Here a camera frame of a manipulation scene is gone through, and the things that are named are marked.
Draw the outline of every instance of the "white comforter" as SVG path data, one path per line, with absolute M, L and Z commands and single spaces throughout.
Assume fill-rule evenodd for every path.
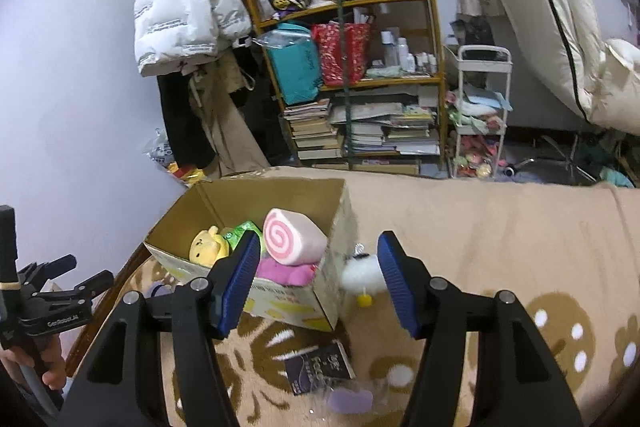
M 602 41 L 592 0 L 551 0 L 559 25 L 549 0 L 501 1 L 529 66 L 556 97 L 599 126 L 640 134 L 637 50 Z

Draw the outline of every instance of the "yellow plush toy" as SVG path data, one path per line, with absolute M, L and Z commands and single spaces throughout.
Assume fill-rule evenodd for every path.
M 229 244 L 218 235 L 218 227 L 202 230 L 191 242 L 189 261 L 211 268 L 218 259 L 228 257 Z

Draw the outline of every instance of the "white bottle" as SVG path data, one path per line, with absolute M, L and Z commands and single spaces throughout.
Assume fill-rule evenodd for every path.
M 429 55 L 429 69 L 431 74 L 438 73 L 438 59 L 435 55 Z
M 409 53 L 405 58 L 404 61 L 406 63 L 406 67 L 404 68 L 404 70 L 407 73 L 415 73 L 415 57 Z
M 429 74 L 431 70 L 429 68 L 429 55 L 427 53 L 422 52 L 416 56 L 418 59 L 418 71 L 420 73 Z
M 382 39 L 382 47 L 385 51 L 385 67 L 399 66 L 398 50 L 396 49 L 393 33 L 380 32 L 380 38 Z
M 407 57 L 409 55 L 409 46 L 406 44 L 406 39 L 400 37 L 398 39 L 398 60 L 400 62 L 400 68 L 407 71 Z

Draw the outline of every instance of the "beige bedspread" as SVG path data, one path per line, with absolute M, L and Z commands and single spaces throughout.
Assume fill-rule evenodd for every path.
M 389 174 L 273 168 L 262 176 L 344 178 L 358 237 L 375 251 L 378 235 L 393 230 L 407 254 L 424 261 L 460 289 L 494 295 L 508 288 L 526 306 L 566 374 L 586 425 L 620 390 L 640 346 L 640 192 L 610 185 L 434 181 Z M 144 291 L 154 280 L 174 283 L 149 260 L 124 288 Z M 350 417 L 353 427 L 399 424 L 422 343 L 409 338 L 388 295 L 369 309 L 348 299 L 335 336 L 351 353 L 359 378 L 390 377 L 384 415 Z M 241 425 L 318 425 L 308 397 L 294 397 L 282 359 L 334 335 L 243 314 L 239 328 L 217 345 L 218 360 Z M 180 419 L 170 336 L 162 340 L 163 372 L 172 425 Z M 466 426 L 473 401 L 477 338 L 467 343 L 457 426 Z

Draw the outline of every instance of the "purple object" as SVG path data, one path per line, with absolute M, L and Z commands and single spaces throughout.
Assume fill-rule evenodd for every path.
M 145 292 L 145 298 L 156 297 L 161 295 L 169 295 L 169 293 L 173 293 L 174 290 L 168 284 L 165 284 L 162 281 L 154 282 L 151 287 Z
M 373 409 L 373 393 L 366 389 L 352 391 L 338 388 L 331 391 L 326 404 L 329 409 L 340 414 L 364 414 Z
M 268 279 L 283 286 L 306 286 L 316 275 L 315 264 L 301 264 L 300 266 L 284 266 L 273 257 L 260 259 L 256 277 Z

